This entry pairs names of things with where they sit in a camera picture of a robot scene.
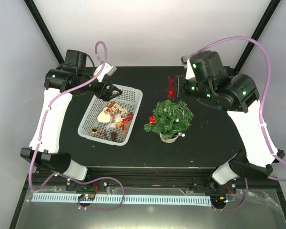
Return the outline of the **small green christmas tree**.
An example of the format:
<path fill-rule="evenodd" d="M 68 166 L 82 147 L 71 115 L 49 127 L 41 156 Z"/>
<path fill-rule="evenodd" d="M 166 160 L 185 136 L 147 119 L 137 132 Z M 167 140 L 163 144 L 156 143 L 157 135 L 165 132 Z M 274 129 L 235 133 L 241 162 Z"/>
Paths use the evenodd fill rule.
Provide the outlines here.
<path fill-rule="evenodd" d="M 144 131 L 164 135 L 179 135 L 179 137 L 185 136 L 185 131 L 191 126 L 194 117 L 187 103 L 184 101 L 174 103 L 171 100 L 158 102 L 153 109 L 153 115 L 156 118 L 156 123 L 145 124 Z"/>

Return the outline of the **red gift box ornament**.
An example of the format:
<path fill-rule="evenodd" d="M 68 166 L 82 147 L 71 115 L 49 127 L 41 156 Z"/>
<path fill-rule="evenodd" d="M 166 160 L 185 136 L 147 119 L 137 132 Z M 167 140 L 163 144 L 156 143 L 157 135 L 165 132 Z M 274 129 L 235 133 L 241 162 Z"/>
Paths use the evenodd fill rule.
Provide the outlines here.
<path fill-rule="evenodd" d="M 149 117 L 149 123 L 150 123 L 150 124 L 155 124 L 155 123 L 156 123 L 156 118 L 155 118 L 154 115 L 152 115 L 152 116 Z"/>

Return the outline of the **white perforated plastic basket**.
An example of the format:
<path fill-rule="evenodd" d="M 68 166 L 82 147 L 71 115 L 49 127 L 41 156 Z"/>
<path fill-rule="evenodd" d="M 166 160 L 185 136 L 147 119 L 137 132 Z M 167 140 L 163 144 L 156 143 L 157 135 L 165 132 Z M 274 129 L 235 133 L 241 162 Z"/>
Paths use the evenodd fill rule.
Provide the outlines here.
<path fill-rule="evenodd" d="M 111 99 L 108 102 L 104 102 L 103 100 L 98 99 L 96 96 L 92 98 L 80 122 L 80 125 L 78 127 L 79 136 L 84 137 L 88 140 L 97 141 L 100 143 L 113 145 L 113 146 L 123 146 L 128 142 L 129 137 L 131 135 L 132 128 L 134 126 L 135 119 L 138 115 L 141 100 L 143 98 L 143 93 L 139 89 L 135 89 L 135 88 L 127 87 L 127 86 L 117 85 L 117 87 L 121 89 L 122 94 L 118 97 Z M 128 128 L 128 134 L 126 138 L 120 137 L 120 133 L 124 129 L 123 122 L 118 123 L 118 126 L 116 128 L 106 129 L 106 126 L 108 123 L 99 123 L 97 121 L 98 114 L 103 111 L 103 108 L 108 103 L 112 103 L 112 102 L 118 102 L 122 107 L 125 107 L 128 110 L 127 114 L 121 115 L 118 112 L 114 114 L 115 116 L 117 114 L 120 114 L 122 116 L 122 119 L 125 119 L 129 115 L 130 112 L 133 112 L 134 114 L 133 119 L 131 120 L 131 125 Z M 103 138 L 102 136 L 99 135 L 99 133 L 95 135 L 92 134 L 91 133 L 92 128 L 97 128 L 99 132 L 106 130 L 107 138 Z M 111 140 L 111 136 L 110 136 L 111 132 L 118 133 L 118 138 L 115 142 Z"/>

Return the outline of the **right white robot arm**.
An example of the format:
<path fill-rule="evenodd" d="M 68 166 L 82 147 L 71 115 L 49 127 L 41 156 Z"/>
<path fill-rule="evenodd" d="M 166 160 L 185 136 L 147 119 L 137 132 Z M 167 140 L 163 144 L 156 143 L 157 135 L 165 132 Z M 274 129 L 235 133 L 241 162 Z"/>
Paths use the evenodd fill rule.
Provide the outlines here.
<path fill-rule="evenodd" d="M 222 64 L 217 52 L 203 51 L 181 62 L 185 74 L 177 78 L 176 95 L 190 95 L 207 107 L 225 111 L 234 122 L 244 148 L 220 165 L 207 180 L 208 189 L 219 192 L 227 182 L 239 177 L 268 178 L 272 164 L 284 158 L 269 133 L 262 132 L 265 125 L 259 122 L 259 92 L 254 80 L 246 74 L 233 74 Z"/>

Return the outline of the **brown ribbon bow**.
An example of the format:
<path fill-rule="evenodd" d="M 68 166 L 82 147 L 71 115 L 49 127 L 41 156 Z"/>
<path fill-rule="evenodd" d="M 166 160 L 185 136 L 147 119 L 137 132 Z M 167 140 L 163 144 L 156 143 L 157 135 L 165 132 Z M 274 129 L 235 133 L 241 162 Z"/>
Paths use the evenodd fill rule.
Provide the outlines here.
<path fill-rule="evenodd" d="M 115 115 L 114 115 L 114 111 L 112 110 L 112 108 L 115 104 L 116 104 L 116 102 L 108 103 L 103 108 L 103 111 L 105 112 L 105 114 L 109 114 L 113 120 L 115 119 Z"/>

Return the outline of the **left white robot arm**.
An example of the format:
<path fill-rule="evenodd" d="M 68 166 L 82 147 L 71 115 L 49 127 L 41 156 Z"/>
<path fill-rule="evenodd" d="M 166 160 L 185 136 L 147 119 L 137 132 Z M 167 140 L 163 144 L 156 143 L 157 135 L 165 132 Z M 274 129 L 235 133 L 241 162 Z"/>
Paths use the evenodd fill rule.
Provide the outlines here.
<path fill-rule="evenodd" d="M 44 168 L 76 179 L 76 185 L 81 190 L 88 190 L 93 184 L 92 177 L 87 175 L 87 167 L 72 160 L 70 154 L 58 152 L 69 103 L 74 96 L 86 92 L 92 92 L 105 102 L 122 94 L 109 79 L 116 67 L 108 63 L 87 67 L 89 58 L 84 52 L 67 50 L 65 61 L 47 72 L 43 107 L 36 132 L 29 147 L 20 151 L 20 156 L 30 163 L 30 167 Z"/>

